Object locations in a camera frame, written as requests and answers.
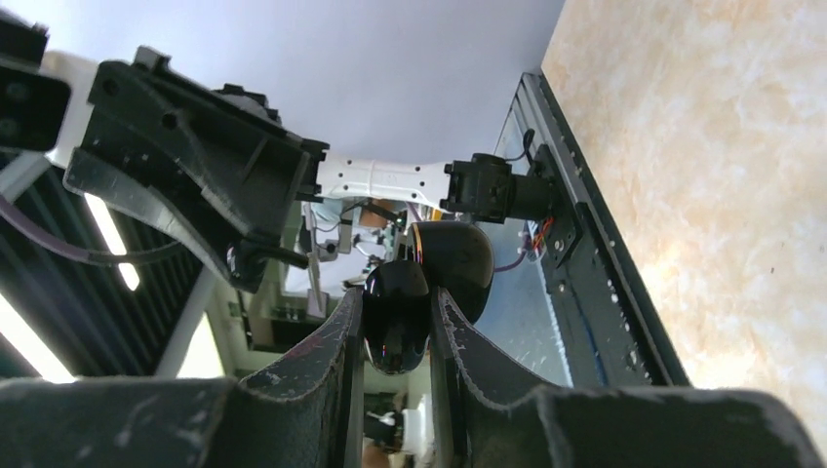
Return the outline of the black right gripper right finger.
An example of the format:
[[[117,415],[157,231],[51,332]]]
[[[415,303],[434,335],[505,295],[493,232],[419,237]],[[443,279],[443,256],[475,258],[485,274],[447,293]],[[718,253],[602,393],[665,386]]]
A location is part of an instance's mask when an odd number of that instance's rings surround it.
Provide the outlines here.
[[[570,388],[480,334],[451,295],[431,296],[440,467],[819,467],[798,417],[770,395],[688,387]]]

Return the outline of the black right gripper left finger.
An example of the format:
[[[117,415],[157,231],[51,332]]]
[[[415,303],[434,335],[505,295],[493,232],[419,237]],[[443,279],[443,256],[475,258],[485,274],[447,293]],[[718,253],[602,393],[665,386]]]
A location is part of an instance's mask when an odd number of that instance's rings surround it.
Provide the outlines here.
[[[362,295],[243,379],[1,384],[5,467],[357,467]]]

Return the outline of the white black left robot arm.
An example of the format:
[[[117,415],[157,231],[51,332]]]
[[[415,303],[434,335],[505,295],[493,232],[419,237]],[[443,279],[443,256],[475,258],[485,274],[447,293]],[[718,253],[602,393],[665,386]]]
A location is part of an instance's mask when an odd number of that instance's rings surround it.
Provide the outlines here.
[[[287,130],[265,95],[206,88],[141,47],[130,62],[55,55],[72,95],[53,159],[65,187],[180,242],[253,293],[268,260],[298,268],[284,243],[296,202],[374,198],[488,222],[550,215],[552,183],[500,158],[404,165],[340,156]]]

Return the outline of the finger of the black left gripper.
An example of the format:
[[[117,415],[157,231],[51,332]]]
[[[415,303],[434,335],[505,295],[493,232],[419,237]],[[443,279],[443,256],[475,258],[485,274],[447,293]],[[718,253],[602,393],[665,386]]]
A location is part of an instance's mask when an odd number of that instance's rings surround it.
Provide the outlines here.
[[[207,89],[138,49],[97,67],[91,116],[65,187],[176,239],[232,287],[257,291],[266,263],[308,257],[283,243],[297,201],[316,201],[328,145],[283,127],[264,96]]]

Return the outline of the black glossy earbud charging case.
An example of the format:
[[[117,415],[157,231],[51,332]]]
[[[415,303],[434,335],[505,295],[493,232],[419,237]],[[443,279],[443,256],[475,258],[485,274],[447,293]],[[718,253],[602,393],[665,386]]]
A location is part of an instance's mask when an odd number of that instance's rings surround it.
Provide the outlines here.
[[[378,266],[362,292],[369,361],[386,375],[411,372],[423,360],[434,293],[448,292],[474,324],[484,312],[494,276],[492,243],[474,224],[416,222],[409,237],[410,251]]]

